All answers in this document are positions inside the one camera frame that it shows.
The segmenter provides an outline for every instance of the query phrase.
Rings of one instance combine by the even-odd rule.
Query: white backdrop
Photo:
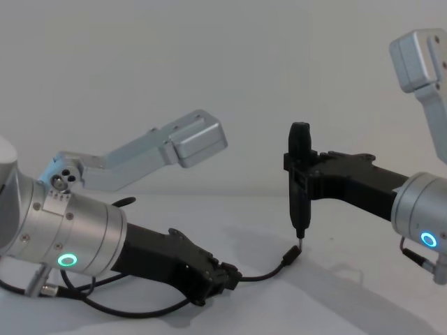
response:
[[[388,55],[447,29],[444,0],[1,0],[0,133],[37,177],[59,150],[103,154],[202,108],[230,146],[127,193],[283,195],[294,121],[318,150],[447,175]]]

